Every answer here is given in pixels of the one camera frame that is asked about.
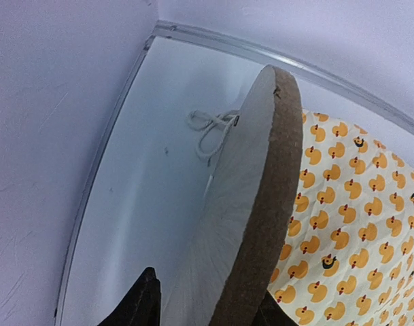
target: white shoelace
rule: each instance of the white shoelace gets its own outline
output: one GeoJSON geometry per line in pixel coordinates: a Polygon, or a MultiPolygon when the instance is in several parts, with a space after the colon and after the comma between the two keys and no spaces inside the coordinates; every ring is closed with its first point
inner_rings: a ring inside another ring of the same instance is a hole
{"type": "Polygon", "coordinates": [[[198,143],[195,147],[197,156],[202,160],[209,160],[212,156],[217,154],[217,152],[222,149],[226,135],[229,133],[231,127],[237,125],[238,119],[238,111],[236,110],[231,110],[216,116],[197,110],[190,112],[186,120],[187,125],[195,131],[203,130],[203,133],[201,137],[199,137],[198,143]],[[204,120],[204,122],[201,124],[195,124],[195,118],[204,120]],[[213,150],[206,152],[202,149],[202,142],[208,133],[216,127],[223,129],[222,138],[213,150]]]}

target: white painted board surface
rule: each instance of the white painted board surface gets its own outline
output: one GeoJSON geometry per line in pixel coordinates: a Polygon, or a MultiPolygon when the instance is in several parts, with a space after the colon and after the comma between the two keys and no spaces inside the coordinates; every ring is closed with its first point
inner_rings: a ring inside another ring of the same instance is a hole
{"type": "MultiPolygon", "coordinates": [[[[238,109],[262,65],[156,38],[110,137],[86,208],[63,326],[96,325],[147,266],[162,301],[197,224],[209,177],[189,111],[238,109]]],[[[414,137],[349,100],[298,80],[305,108],[355,122],[414,166],[414,137]]]]}

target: rubber duck print fabric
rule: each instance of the rubber duck print fabric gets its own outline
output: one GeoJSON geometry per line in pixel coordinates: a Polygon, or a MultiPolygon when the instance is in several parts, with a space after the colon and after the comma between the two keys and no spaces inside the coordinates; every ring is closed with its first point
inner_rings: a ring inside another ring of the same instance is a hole
{"type": "Polygon", "coordinates": [[[359,126],[303,115],[269,292],[299,325],[414,325],[414,170],[359,126]]]}

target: white wall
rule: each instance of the white wall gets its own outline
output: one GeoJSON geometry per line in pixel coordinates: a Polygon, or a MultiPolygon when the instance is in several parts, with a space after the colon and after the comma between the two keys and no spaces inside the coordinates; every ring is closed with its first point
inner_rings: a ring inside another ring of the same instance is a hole
{"type": "Polygon", "coordinates": [[[414,0],[159,0],[158,6],[162,20],[307,61],[414,118],[414,0]]]}
{"type": "Polygon", "coordinates": [[[92,159],[157,16],[148,0],[0,1],[0,326],[54,324],[92,159]]]}

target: scratch mark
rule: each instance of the scratch mark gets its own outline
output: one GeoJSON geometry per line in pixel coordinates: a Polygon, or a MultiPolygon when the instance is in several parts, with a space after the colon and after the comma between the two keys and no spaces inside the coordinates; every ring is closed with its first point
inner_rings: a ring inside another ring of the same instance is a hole
{"type": "Polygon", "coordinates": [[[40,188],[37,186],[37,184],[38,184],[38,182],[37,182],[37,181],[34,181],[34,182],[31,184],[30,189],[37,189],[37,190],[40,190],[40,188]]]}
{"type": "Polygon", "coordinates": [[[6,100],[9,100],[11,98],[15,98],[15,97],[21,95],[22,93],[27,92],[27,91],[32,90],[32,89],[33,89],[32,87],[22,87],[19,91],[15,92],[15,93],[13,93],[11,95],[9,95],[5,99],[6,100]]]}
{"type": "Polygon", "coordinates": [[[14,286],[10,289],[9,293],[6,295],[5,299],[1,303],[0,310],[13,298],[17,290],[21,287],[23,282],[24,272],[19,276],[18,280],[15,282],[14,286]]]}
{"type": "Polygon", "coordinates": [[[18,236],[15,234],[15,239],[14,239],[14,257],[15,257],[15,265],[18,266],[18,256],[16,254],[16,240],[18,239],[18,236]]]}
{"type": "Polygon", "coordinates": [[[5,250],[7,249],[7,247],[10,245],[10,243],[13,241],[13,238],[11,238],[9,240],[9,242],[4,246],[3,250],[0,252],[0,259],[1,257],[4,255],[5,250]]]}
{"type": "Polygon", "coordinates": [[[56,112],[58,106],[60,104],[62,104],[63,100],[65,99],[65,97],[68,95],[69,92],[66,92],[65,95],[63,95],[62,99],[59,100],[59,102],[57,103],[57,105],[53,108],[53,110],[51,111],[51,113],[48,115],[48,117],[46,117],[45,121],[41,123],[41,126],[39,127],[39,132],[42,130],[42,128],[45,126],[45,124],[47,123],[47,121],[51,118],[51,116],[56,112]]]}
{"type": "Polygon", "coordinates": [[[6,321],[6,320],[8,320],[14,313],[15,313],[15,311],[14,311],[14,309],[16,308],[16,304],[14,304],[11,308],[10,308],[10,310],[7,312],[7,314],[6,314],[6,316],[4,317],[4,320],[3,321],[6,321]]]}
{"type": "Polygon", "coordinates": [[[28,238],[31,234],[33,234],[33,231],[30,231],[23,238],[21,238],[21,240],[18,241],[18,244],[20,244],[22,241],[24,241],[26,238],[28,238]]]}
{"type": "Polygon", "coordinates": [[[10,185],[6,185],[4,188],[0,189],[0,194],[2,194],[3,192],[6,192],[9,189],[12,189],[15,186],[14,183],[10,184],[10,185]]]}
{"type": "Polygon", "coordinates": [[[7,126],[7,124],[5,123],[5,121],[4,121],[4,120],[2,120],[1,122],[3,122],[3,125],[5,126],[5,129],[6,129],[6,130],[9,130],[9,127],[7,126]]]}
{"type": "Polygon", "coordinates": [[[30,111],[31,111],[31,107],[27,107],[27,109],[22,112],[22,121],[21,121],[21,124],[23,124],[24,121],[27,120],[27,118],[30,115],[30,111]]]}
{"type": "Polygon", "coordinates": [[[55,90],[58,90],[60,87],[63,87],[64,85],[67,85],[69,82],[68,81],[66,81],[65,83],[61,83],[61,84],[59,84],[59,85],[55,85],[55,87],[54,87],[54,89],[55,90]]]}

